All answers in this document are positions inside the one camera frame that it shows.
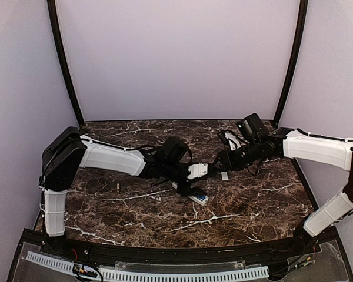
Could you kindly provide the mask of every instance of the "black metal frame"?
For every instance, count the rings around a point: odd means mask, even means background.
[[[73,107],[73,111],[75,112],[77,122],[80,126],[82,126],[85,123],[85,121],[84,121],[84,117],[82,116],[81,108],[78,104],[75,88],[72,83],[71,74],[69,72],[68,63],[64,52],[63,40],[60,33],[60,26],[59,26],[59,20],[58,20],[58,13],[56,11],[55,0],[47,0],[47,4],[48,4],[48,13],[49,13],[49,19],[51,22],[52,33],[54,35],[56,51],[58,53],[59,63],[60,63],[61,71],[63,73],[65,86],[68,91],[69,100],[71,100],[71,104]]]
[[[304,27],[305,27],[307,4],[308,4],[308,0],[301,0],[299,3],[297,27],[295,28],[294,41],[293,41],[292,52],[290,54],[288,70],[285,76],[284,85],[282,87],[281,96],[278,101],[276,113],[273,118],[273,125],[275,127],[278,127],[282,113],[284,111],[285,104],[287,102],[288,95],[289,95],[290,86],[292,84],[295,67],[297,65],[299,48],[301,47],[302,35],[304,33]]]
[[[16,264],[24,242],[40,246],[41,251],[45,253],[54,254],[48,246],[44,244],[44,240],[44,236],[41,232],[24,229],[13,258],[7,282],[12,282]],[[270,253],[267,251],[269,248],[274,248],[275,246],[289,244],[292,238],[279,239],[264,243],[202,249],[137,248],[97,244],[73,239],[65,240],[69,246],[74,248],[78,253],[84,254],[84,251],[88,250],[88,255],[85,256],[86,260],[84,260],[84,262],[95,266],[114,266],[117,261],[151,264],[206,264],[245,261],[246,265],[260,263],[271,269],[287,266],[287,259],[294,256],[292,253]],[[344,259],[349,280],[350,282],[353,282],[353,273],[335,227],[330,227],[319,237],[320,243],[332,240],[337,241],[341,255]]]

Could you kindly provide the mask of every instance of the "robotic arm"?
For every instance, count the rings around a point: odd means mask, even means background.
[[[347,185],[317,211],[311,213],[294,231],[297,252],[324,229],[353,212],[353,139],[312,135],[300,129],[278,128],[269,133],[257,114],[237,123],[246,144],[218,154],[222,171],[242,170],[255,160],[288,157],[313,160],[350,171]],[[223,132],[219,137],[225,142]]]
[[[181,159],[189,153],[189,163]],[[161,147],[141,146],[129,149],[80,135],[75,127],[67,128],[42,155],[39,186],[44,192],[45,227],[49,236],[64,234],[66,194],[79,167],[97,167],[127,173],[140,178],[165,178],[181,196],[199,204],[208,201],[206,193],[191,183],[206,178],[208,164],[192,163],[188,146],[170,137]]]
[[[353,139],[312,135],[289,128],[270,133],[255,113],[237,126],[244,140],[230,130],[222,130],[218,136],[229,148],[220,151],[213,164],[192,163],[191,151],[177,137],[170,137],[161,147],[129,149],[93,140],[81,135],[77,128],[67,128],[42,155],[39,186],[44,191],[47,234],[53,237],[64,234],[65,198],[79,167],[115,170],[146,179],[163,177],[173,181],[180,195],[199,204],[205,204],[208,197],[198,187],[191,187],[193,182],[212,177],[218,170],[242,170],[268,157],[313,160],[350,171],[348,183],[337,195],[295,229],[295,246],[299,250],[331,224],[353,212]],[[191,160],[182,163],[187,152]]]

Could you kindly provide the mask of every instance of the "brown marble surface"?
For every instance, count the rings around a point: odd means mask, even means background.
[[[218,129],[237,132],[233,120],[88,122],[81,132],[126,147],[186,142],[195,161],[211,162],[224,145]],[[203,207],[165,183],[99,169],[80,169],[68,192],[68,237],[133,247],[216,247],[289,237],[313,211],[288,159],[267,160],[257,177],[230,172],[229,181],[203,180]]]

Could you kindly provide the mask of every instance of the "lavender wall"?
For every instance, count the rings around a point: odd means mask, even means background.
[[[39,210],[41,153],[69,125],[46,1],[0,0],[0,281]]]
[[[59,0],[86,120],[275,112],[299,0]]]
[[[353,0],[309,1],[297,69],[282,126],[353,137]],[[320,205],[347,181],[348,173],[300,161]],[[353,268],[353,215],[338,224]]]

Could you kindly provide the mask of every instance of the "white cable tray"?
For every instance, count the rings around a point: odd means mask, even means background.
[[[43,254],[28,251],[26,260],[52,270],[73,275],[73,262],[60,258],[48,257]],[[99,268],[107,282],[237,282],[267,278],[268,267],[254,267],[250,269],[198,274],[158,274],[119,271],[109,268]]]

